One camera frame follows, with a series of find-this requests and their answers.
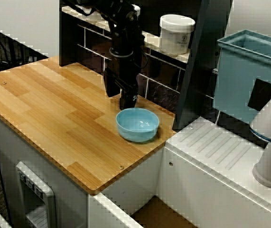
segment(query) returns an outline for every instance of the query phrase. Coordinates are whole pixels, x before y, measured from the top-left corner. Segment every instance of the toy kitchen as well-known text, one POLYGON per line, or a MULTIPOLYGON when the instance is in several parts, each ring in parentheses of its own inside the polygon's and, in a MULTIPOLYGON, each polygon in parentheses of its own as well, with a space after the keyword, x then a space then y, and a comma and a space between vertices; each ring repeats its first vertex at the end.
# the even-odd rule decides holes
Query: toy kitchen
POLYGON ((60 55, 0 72, 0 172, 11 225, 271 227, 271 89, 261 92, 271 88, 271 38, 248 30, 224 38, 230 1, 131 3, 140 8, 128 18, 140 21, 143 37, 134 33, 134 42, 143 47, 132 52, 139 72, 130 80, 119 76, 122 65, 134 66, 118 45, 129 36, 111 33, 116 19, 105 9, 82 15, 87 9, 65 1, 60 55), (160 17, 169 12, 195 21, 186 53, 160 48, 160 17), (241 64, 247 71, 237 71, 241 64), (215 119, 202 114, 210 87, 215 119), (164 105, 168 98, 174 107, 164 105), (225 116, 254 138, 234 132, 225 116))

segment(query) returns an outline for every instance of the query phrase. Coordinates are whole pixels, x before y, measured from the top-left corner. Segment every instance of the black cable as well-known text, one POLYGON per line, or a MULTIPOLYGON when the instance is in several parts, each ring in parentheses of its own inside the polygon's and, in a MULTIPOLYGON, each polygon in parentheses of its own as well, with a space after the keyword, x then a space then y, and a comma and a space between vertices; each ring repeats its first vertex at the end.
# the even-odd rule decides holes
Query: black cable
POLYGON ((139 69, 143 69, 143 68, 145 68, 145 67, 148 65, 148 62, 149 62, 149 60, 148 60, 148 57, 147 57, 146 53, 144 53, 144 52, 143 52, 143 50, 141 50, 141 52, 143 53, 143 56, 144 56, 144 57, 146 57, 146 63, 145 63, 145 65, 144 65, 144 66, 140 67, 139 65, 137 65, 137 64, 134 62, 135 66, 137 66, 139 69))

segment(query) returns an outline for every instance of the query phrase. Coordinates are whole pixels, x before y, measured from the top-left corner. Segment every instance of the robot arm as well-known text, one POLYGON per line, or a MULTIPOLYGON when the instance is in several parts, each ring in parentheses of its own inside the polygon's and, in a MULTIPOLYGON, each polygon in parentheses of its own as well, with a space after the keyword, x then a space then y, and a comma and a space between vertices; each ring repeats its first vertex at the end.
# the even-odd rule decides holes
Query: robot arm
POLYGON ((63 0, 63 2, 85 16, 88 14, 77 6, 92 8, 93 11, 100 12, 109 22, 112 34, 112 47, 109 52, 112 60, 105 61, 103 79, 106 92, 109 97, 121 92, 121 110, 134 107, 138 95, 136 76, 140 73, 143 55, 141 46, 144 44, 144 36, 134 7, 127 0, 63 0))

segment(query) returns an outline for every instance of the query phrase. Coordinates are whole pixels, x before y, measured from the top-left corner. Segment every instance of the jar lid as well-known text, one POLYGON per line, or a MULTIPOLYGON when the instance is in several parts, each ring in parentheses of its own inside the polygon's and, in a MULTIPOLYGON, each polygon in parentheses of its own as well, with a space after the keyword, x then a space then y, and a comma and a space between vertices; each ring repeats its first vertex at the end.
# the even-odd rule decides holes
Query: jar lid
POLYGON ((176 14, 167 14, 160 18, 159 25, 166 30, 177 33, 194 31, 196 22, 188 17, 176 14))

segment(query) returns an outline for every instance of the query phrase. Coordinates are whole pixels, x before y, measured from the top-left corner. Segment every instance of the white plastic jar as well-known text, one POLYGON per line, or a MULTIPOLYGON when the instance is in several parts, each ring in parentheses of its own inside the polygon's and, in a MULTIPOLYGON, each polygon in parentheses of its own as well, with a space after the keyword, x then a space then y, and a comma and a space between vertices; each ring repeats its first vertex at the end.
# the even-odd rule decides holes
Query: white plastic jar
POLYGON ((160 50, 172 56, 187 53, 195 23, 193 19, 181 15, 167 14, 162 16, 159 22, 161 26, 160 50))

